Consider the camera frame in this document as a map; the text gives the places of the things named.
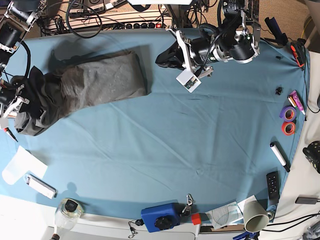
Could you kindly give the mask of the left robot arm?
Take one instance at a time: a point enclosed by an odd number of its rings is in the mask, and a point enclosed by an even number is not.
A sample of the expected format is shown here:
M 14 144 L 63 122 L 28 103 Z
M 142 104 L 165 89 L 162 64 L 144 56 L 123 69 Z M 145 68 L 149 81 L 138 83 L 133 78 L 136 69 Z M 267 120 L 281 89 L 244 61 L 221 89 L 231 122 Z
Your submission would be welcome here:
M 202 23 L 199 37 L 187 38 L 181 30 L 166 28 L 176 41 L 159 54 L 155 63 L 162 68 L 185 70 L 200 74 L 209 64 L 234 60 L 246 64 L 260 53 L 258 0 L 221 0 L 218 4 L 218 25 Z

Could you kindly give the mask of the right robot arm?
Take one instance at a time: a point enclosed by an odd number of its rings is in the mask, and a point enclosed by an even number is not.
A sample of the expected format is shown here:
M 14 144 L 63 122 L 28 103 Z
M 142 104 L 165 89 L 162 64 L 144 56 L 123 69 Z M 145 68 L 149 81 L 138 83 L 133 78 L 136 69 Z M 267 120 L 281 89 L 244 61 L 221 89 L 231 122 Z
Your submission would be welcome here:
M 36 86 L 39 70 L 31 67 L 31 51 L 24 38 L 46 7 L 45 0 L 12 0 L 0 20 L 0 72 L 5 71 L 19 47 L 23 47 L 27 54 L 22 79 L 13 79 L 12 82 L 0 80 L 0 105 L 4 107 L 0 114 L 2 118 L 11 112 L 26 113 L 32 118 L 39 118 L 43 113 Z

